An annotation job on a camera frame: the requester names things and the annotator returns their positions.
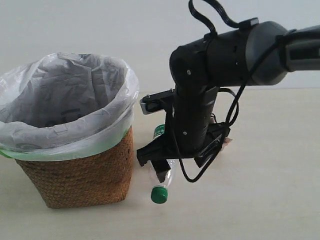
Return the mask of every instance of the woven basket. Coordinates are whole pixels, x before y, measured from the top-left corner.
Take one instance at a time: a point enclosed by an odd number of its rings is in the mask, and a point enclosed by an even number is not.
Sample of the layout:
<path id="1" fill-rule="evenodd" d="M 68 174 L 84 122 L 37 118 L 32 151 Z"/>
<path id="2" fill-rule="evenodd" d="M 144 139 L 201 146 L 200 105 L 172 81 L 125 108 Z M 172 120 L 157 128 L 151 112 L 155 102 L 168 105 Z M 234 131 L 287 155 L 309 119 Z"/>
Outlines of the woven basket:
<path id="1" fill-rule="evenodd" d="M 16 160 L 52 209 L 117 203 L 127 196 L 133 171 L 133 131 L 113 148 L 66 161 Z"/>

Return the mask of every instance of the green bottle cap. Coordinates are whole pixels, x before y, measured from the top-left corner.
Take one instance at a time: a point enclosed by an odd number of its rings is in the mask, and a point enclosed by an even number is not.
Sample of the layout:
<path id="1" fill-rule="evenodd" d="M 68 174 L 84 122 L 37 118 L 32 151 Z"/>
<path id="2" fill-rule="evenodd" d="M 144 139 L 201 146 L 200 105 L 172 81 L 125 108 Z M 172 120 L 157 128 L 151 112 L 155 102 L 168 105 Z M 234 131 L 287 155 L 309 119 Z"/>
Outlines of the green bottle cap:
<path id="1" fill-rule="evenodd" d="M 168 190 L 163 186 L 155 186 L 151 191 L 151 200 L 156 204 L 164 204 L 168 199 Z"/>

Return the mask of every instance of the white wall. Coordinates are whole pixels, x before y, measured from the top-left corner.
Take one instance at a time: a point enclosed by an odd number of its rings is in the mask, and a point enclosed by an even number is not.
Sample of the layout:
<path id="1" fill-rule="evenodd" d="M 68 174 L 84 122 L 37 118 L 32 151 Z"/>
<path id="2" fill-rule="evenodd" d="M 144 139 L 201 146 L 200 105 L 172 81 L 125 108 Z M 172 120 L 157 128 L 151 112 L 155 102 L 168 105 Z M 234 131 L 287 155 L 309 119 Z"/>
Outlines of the white wall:
<path id="1" fill-rule="evenodd" d="M 220 0 L 239 22 L 259 17 L 287 29 L 320 23 L 318 0 Z M 222 33 L 230 30 L 201 0 L 194 5 Z M 189 13 L 188 0 L 2 0 L 0 73 L 53 52 L 96 53 L 126 60 L 142 92 L 174 86 L 169 56 L 207 29 Z M 291 73 L 276 88 L 320 87 L 320 72 Z"/>

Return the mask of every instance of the bottle label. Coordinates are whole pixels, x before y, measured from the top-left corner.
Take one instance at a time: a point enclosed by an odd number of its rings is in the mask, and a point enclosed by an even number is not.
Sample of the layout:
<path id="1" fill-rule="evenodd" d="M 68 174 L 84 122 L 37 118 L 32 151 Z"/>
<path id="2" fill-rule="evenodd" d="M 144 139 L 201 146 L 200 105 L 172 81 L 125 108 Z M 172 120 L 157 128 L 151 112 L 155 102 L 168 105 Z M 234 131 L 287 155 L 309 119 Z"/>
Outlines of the bottle label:
<path id="1" fill-rule="evenodd" d="M 161 124 L 157 126 L 154 130 L 153 138 L 155 139 L 156 137 L 160 136 L 161 134 L 165 133 L 165 125 Z"/>

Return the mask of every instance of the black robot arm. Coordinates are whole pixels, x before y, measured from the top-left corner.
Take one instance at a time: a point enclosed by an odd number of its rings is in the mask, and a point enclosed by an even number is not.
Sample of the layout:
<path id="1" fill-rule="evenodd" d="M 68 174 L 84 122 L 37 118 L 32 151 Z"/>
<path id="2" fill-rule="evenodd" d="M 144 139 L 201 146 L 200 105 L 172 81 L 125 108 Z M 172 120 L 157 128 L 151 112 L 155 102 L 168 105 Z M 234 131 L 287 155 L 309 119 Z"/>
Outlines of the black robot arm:
<path id="1" fill-rule="evenodd" d="M 241 86 L 232 103 L 238 112 L 245 86 L 276 85 L 289 72 L 320 70 L 319 26 L 287 30 L 257 18 L 237 24 L 233 26 L 238 29 L 219 35 L 209 27 L 203 38 L 179 46 L 169 60 L 175 88 L 140 101 L 144 114 L 166 112 L 164 134 L 137 150 L 140 165 L 151 161 L 160 182 L 170 169 L 167 159 L 179 159 L 185 175 L 182 159 L 194 159 L 201 168 L 217 156 L 234 122 L 210 123 L 217 94 L 224 87 Z"/>

